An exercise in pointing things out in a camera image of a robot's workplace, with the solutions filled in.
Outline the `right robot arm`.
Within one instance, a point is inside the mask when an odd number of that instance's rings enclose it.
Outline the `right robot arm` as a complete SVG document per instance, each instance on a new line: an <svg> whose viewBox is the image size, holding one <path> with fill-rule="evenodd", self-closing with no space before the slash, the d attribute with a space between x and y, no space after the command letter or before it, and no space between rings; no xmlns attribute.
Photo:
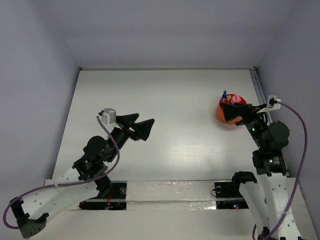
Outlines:
<svg viewBox="0 0 320 240"><path fill-rule="evenodd" d="M289 128L281 121L268 123L266 112L280 104L253 106L241 103L221 103L226 122L245 126L258 149L252 153L256 173L238 171L231 179L230 190L242 196L255 221L254 240L301 240L291 209L297 185L291 194L287 189L287 166L282 150L289 144Z"/></svg>

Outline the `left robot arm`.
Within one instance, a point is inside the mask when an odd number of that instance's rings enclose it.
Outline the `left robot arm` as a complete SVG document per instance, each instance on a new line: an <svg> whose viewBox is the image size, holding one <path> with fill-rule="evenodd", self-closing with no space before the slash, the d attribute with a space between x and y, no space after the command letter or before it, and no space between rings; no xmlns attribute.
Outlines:
<svg viewBox="0 0 320 240"><path fill-rule="evenodd" d="M91 137L83 148L83 156L52 184L13 198L5 213L12 211L17 225L8 224L6 214L2 217L3 223L29 239L43 231L54 217L76 204L91 198L110 200L115 190L109 173L114 168L108 168L106 163L117 165L125 143L129 139L146 141L155 123L153 118L137 122L138 117L138 113L118 116L114 109L98 113L96 119L100 126L113 128L107 132L108 137Z"/></svg>

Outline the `clear bottle blue cap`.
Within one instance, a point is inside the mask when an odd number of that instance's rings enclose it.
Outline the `clear bottle blue cap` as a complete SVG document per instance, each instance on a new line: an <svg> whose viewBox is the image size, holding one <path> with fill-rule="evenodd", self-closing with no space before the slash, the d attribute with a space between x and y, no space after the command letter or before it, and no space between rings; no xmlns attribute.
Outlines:
<svg viewBox="0 0 320 240"><path fill-rule="evenodd" d="M226 90L223 91L223 94L222 94L221 99L220 99L220 103L226 103L226 104L229 103Z"/></svg>

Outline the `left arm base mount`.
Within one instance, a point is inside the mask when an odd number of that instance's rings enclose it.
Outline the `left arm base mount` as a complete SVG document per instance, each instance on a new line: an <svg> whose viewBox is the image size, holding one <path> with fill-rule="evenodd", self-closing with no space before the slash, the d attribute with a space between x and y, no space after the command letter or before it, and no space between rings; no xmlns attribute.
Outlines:
<svg viewBox="0 0 320 240"><path fill-rule="evenodd" d="M79 204L81 210L109 210L122 211L127 209L127 182L114 181L103 178L98 183L98 194Z"/></svg>

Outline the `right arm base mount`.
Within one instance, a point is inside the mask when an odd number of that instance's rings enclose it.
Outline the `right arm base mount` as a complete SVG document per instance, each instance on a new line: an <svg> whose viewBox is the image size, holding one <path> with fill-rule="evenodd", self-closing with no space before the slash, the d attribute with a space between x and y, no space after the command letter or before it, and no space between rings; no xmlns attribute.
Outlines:
<svg viewBox="0 0 320 240"><path fill-rule="evenodd" d="M210 194L215 198L217 210L249 208L242 195L234 190L231 181L216 181Z"/></svg>

